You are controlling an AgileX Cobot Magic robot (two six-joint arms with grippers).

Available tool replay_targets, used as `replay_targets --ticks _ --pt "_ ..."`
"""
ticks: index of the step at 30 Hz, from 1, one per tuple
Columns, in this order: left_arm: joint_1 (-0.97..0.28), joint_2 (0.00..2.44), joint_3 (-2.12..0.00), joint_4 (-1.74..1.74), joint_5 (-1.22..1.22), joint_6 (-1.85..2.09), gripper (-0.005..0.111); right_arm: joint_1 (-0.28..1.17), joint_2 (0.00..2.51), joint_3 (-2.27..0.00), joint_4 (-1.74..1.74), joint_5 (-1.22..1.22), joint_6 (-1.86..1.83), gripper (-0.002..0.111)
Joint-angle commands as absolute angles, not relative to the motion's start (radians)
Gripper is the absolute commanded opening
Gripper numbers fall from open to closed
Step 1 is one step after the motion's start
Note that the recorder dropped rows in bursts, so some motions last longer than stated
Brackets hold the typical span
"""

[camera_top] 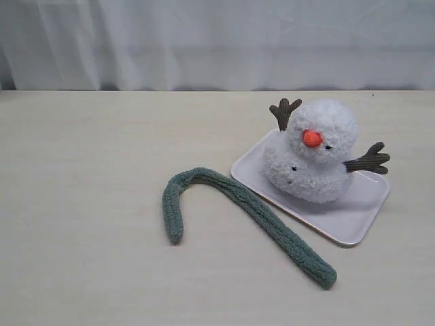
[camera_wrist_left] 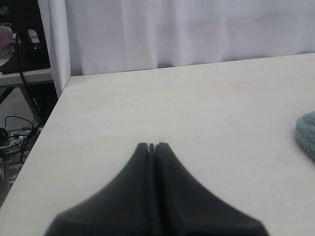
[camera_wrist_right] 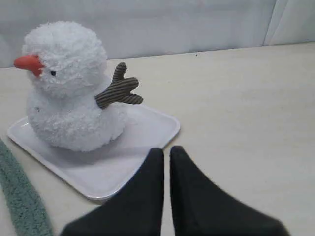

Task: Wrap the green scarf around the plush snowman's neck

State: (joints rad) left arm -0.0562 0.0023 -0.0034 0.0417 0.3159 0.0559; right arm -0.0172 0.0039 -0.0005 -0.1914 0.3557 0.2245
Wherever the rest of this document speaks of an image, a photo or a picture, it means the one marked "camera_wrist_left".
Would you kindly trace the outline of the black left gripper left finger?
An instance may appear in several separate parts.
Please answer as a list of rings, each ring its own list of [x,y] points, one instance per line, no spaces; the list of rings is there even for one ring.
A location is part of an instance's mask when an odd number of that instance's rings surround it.
[[[96,194],[59,213],[47,236],[152,236],[152,164],[139,143],[118,175]]]

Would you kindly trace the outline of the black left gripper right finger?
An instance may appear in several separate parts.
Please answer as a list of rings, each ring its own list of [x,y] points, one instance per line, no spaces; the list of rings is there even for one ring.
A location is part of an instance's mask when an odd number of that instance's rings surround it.
[[[267,236],[259,220],[227,204],[179,161],[169,144],[154,153],[155,185],[165,236]]]

